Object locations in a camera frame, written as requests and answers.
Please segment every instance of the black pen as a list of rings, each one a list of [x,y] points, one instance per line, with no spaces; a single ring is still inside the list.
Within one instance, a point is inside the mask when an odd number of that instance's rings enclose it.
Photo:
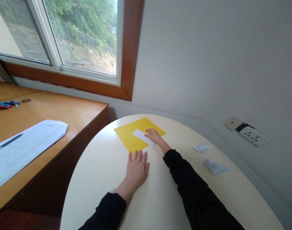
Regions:
[[[14,137],[13,139],[9,140],[7,143],[4,143],[3,145],[1,145],[0,149],[2,149],[3,147],[7,146],[10,143],[12,143],[14,140],[16,140],[17,138],[21,137],[21,135],[23,135],[23,134],[19,134],[16,137]]]

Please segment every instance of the scissors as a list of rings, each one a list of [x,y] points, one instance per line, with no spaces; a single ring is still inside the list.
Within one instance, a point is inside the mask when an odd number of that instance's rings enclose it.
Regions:
[[[21,102],[29,102],[29,101],[31,101],[31,99],[25,99],[25,100],[22,100],[22,101],[7,101],[7,102],[0,102],[0,109],[9,109],[9,108],[11,108],[13,105],[15,106],[15,107],[18,107],[19,106],[19,104],[21,103]]]

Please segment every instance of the wooden window frame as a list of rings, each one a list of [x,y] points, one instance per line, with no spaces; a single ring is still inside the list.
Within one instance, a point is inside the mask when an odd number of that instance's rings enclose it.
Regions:
[[[8,74],[131,101],[144,0],[124,0],[121,84],[113,86],[56,72],[0,61]]]

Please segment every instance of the window glass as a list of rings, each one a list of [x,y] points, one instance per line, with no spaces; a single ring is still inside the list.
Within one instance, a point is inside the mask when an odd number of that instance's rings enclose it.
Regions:
[[[24,0],[0,0],[0,54],[50,63]]]
[[[116,76],[117,0],[43,0],[66,66]]]

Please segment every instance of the table top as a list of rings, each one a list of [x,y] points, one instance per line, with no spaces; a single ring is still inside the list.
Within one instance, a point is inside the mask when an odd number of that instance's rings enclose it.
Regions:
[[[239,168],[203,136],[174,120],[149,114],[120,118],[102,129],[89,143],[76,165],[63,207],[61,230],[78,229],[95,212],[107,192],[115,189],[126,174],[127,150],[114,128],[147,117],[166,134],[163,139],[181,153],[208,183],[228,211],[246,229],[283,229],[256,188]],[[213,146],[200,153],[199,143]],[[149,176],[127,207],[120,229],[190,229],[182,199],[158,145],[148,146]],[[217,176],[203,165],[209,158],[231,170]]]
[[[0,82],[0,101],[8,101],[13,97],[40,92],[39,89],[26,88]]]
[[[23,100],[19,96],[13,100]],[[41,91],[28,95],[30,102],[0,110],[0,142],[46,119],[68,124],[63,138],[35,158],[0,187],[0,209],[109,104]]]

